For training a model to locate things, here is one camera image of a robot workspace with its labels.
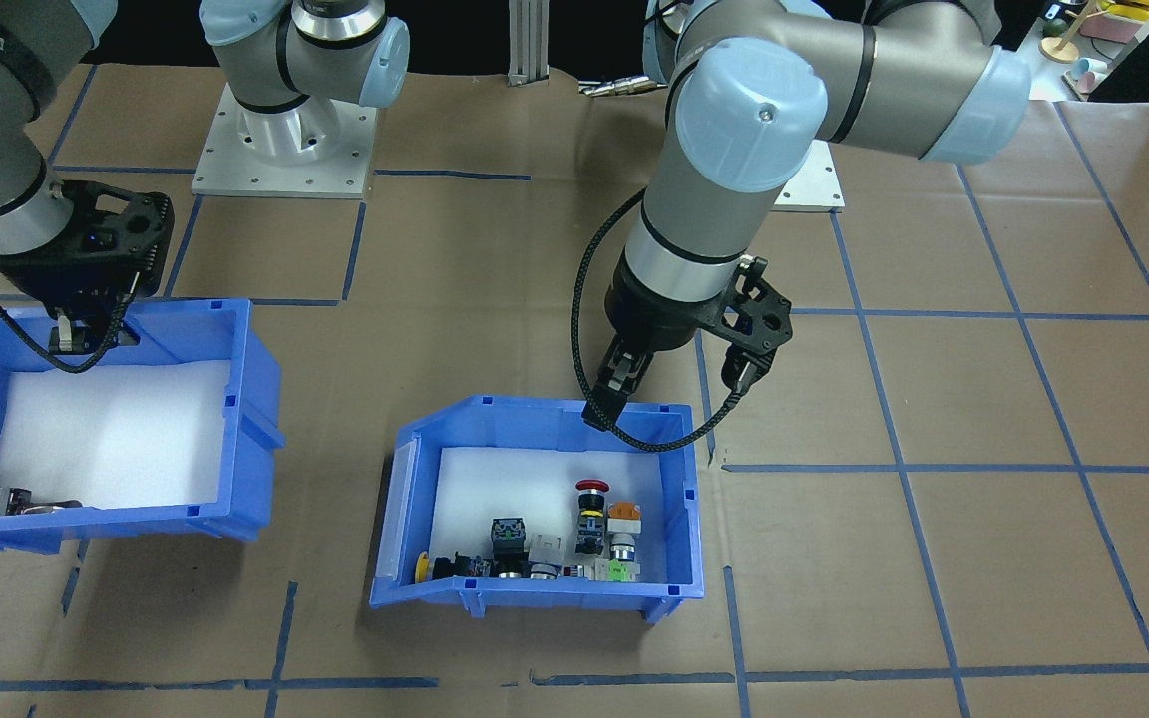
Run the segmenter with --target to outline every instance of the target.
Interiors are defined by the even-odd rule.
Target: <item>blue plastic bin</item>
[[[54,322],[41,309],[11,315],[36,340]],[[255,540],[269,525],[273,502],[273,450],[286,440],[278,431],[282,368],[252,332],[252,303],[245,299],[141,301],[126,323],[140,345],[110,350],[102,364],[168,365],[228,360],[223,448],[217,501],[136,509],[64,509],[26,517],[0,517],[0,550],[55,554],[61,541],[132,536],[142,533],[205,533]],[[0,432],[14,372],[41,372],[49,364],[32,354],[0,319]]]
[[[587,578],[533,581],[522,578],[439,578],[414,581],[419,554],[429,550],[442,449],[625,450],[638,453],[609,433],[584,423],[583,401],[470,396],[396,433],[388,503],[370,605],[426,601],[464,605],[484,617],[487,605],[533,609],[578,608],[639,610],[650,624],[703,596],[702,541],[699,527],[699,469],[693,447],[653,455],[662,478],[662,532],[666,582],[608,582]],[[685,404],[629,404],[620,426],[645,440],[665,441],[689,433],[693,416]]]

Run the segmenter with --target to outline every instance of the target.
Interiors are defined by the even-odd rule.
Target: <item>floor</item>
[[[797,335],[697,447],[707,597],[648,628],[372,610],[367,577],[402,424],[578,394],[574,268],[651,176],[662,96],[410,77],[360,206],[194,199],[222,86],[79,68],[31,132],[171,194],[165,294],[259,303],[273,522],[0,555],[0,717],[1149,717],[1149,108],[1033,102],[971,168],[835,147],[849,206],[753,246]],[[661,355],[641,399],[710,412],[720,349]]]

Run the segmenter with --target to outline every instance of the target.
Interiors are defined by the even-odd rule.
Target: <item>black braided cable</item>
[[[114,312],[109,315],[109,330],[105,332],[105,339],[101,340],[100,346],[95,347],[95,354],[87,356],[87,358],[84,360],[84,362],[82,364],[78,364],[77,366],[74,364],[67,364],[64,362],[61,362],[60,358],[55,358],[55,356],[52,356],[49,352],[44,349],[41,345],[34,341],[33,338],[30,337],[24,331],[24,329],[20,326],[17,322],[15,322],[11,315],[8,314],[8,310],[3,309],[3,306],[1,304],[0,304],[0,319],[3,319],[3,322],[8,324],[8,329],[11,330],[11,333],[14,333],[14,335],[17,335],[20,341],[23,341],[29,347],[29,349],[32,349],[34,354],[41,356],[41,358],[46,360],[46,362],[49,363],[52,366],[57,368],[60,369],[61,372],[65,372],[69,375],[80,375],[83,372],[86,372],[87,369],[91,369],[97,363],[99,363],[100,360],[103,360],[105,354],[108,353],[109,349],[113,349],[114,345],[117,342],[118,332],[123,331],[123,317],[126,314],[126,308],[131,304],[132,304],[132,292],[128,292],[128,294],[125,294],[121,300],[118,300],[117,304],[114,306]]]
[[[686,434],[683,438],[678,438],[676,441],[669,441],[666,443],[651,443],[648,441],[641,441],[638,437],[625,432],[615,422],[611,422],[610,417],[607,417],[606,412],[602,411],[601,407],[593,402],[593,387],[588,385],[587,373],[584,371],[584,356],[579,353],[578,347],[578,319],[579,319],[579,307],[583,306],[584,301],[584,285],[587,283],[587,271],[588,268],[593,265],[593,257],[596,257],[596,249],[601,246],[601,241],[606,239],[606,236],[610,233],[611,229],[615,229],[616,224],[619,224],[619,219],[624,218],[624,215],[631,213],[635,206],[643,199],[647,191],[642,190],[632,195],[624,204],[615,210],[615,214],[610,215],[610,218],[606,219],[606,223],[601,225],[601,229],[593,234],[593,241],[588,242],[587,249],[584,252],[584,260],[580,261],[578,265],[578,273],[574,276],[574,299],[571,300],[571,360],[574,362],[574,377],[578,378],[579,389],[584,391],[584,399],[587,401],[588,406],[592,406],[593,414],[596,414],[596,418],[601,419],[602,424],[610,427],[610,432],[619,437],[619,440],[624,443],[633,447],[634,449],[648,450],[648,453],[662,454],[665,450],[683,449],[685,446],[694,443],[708,432],[711,432],[716,427],[716,424],[722,423],[726,414],[733,412],[734,406],[738,406],[739,400],[743,399],[742,394],[739,392],[731,391],[730,395],[725,397],[725,403],[722,404],[720,409],[712,414],[711,419],[703,422],[703,426],[694,429],[693,432]]]

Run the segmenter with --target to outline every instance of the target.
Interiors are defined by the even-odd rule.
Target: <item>light blue joint cap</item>
[[[411,57],[411,33],[400,18],[388,18],[370,57],[367,78],[361,82],[357,103],[363,108],[387,108],[406,85],[406,65]]]
[[[973,164],[993,159],[1017,134],[1031,93],[1032,70],[1017,54],[995,47],[978,85],[920,160]]]
[[[827,114],[827,90],[800,55],[735,37],[703,53],[677,99],[680,147],[708,180],[759,193],[797,173]]]
[[[658,0],[650,0],[646,3],[646,17],[651,18],[658,10]],[[662,74],[662,63],[658,63],[658,23],[647,24],[645,37],[641,38],[641,69],[646,76],[658,85],[668,85],[668,77]]]
[[[214,46],[246,40],[273,22],[288,0],[201,0],[201,28]]]
[[[77,10],[78,17],[87,23],[87,31],[92,33],[92,47],[100,45],[100,36],[109,29],[109,23],[114,22],[117,14],[117,0],[69,0]]]

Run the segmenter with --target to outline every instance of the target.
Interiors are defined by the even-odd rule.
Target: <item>pink object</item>
[[[1102,82],[1108,76],[1106,72],[1098,72],[1089,70],[1080,79],[1075,80],[1075,88],[1080,91],[1080,94],[1089,94],[1094,90],[1097,90],[1098,83]]]
[[[1129,41],[1142,25],[1143,23],[1136,20],[1121,18],[1120,15],[1108,13],[1085,20],[1080,26],[1080,34],[1097,37],[1098,40]]]

